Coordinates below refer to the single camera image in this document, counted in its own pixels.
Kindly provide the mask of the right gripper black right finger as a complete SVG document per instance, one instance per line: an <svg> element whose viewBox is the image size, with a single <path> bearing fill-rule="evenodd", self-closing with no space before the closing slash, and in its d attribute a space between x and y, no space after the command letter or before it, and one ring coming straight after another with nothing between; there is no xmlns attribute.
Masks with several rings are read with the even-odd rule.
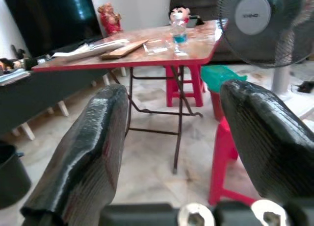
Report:
<svg viewBox="0 0 314 226"><path fill-rule="evenodd" d="M220 99L258 194L277 202L313 197L313 132L276 94L248 81L224 82Z"/></svg>

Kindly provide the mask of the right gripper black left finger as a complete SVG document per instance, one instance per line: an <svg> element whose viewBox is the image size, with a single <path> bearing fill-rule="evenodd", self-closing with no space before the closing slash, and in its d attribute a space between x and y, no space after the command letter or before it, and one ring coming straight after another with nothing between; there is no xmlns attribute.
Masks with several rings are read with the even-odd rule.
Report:
<svg viewBox="0 0 314 226"><path fill-rule="evenodd" d="M21 208L26 226L96 226L115 196L124 150L127 90L97 93L58 144Z"/></svg>

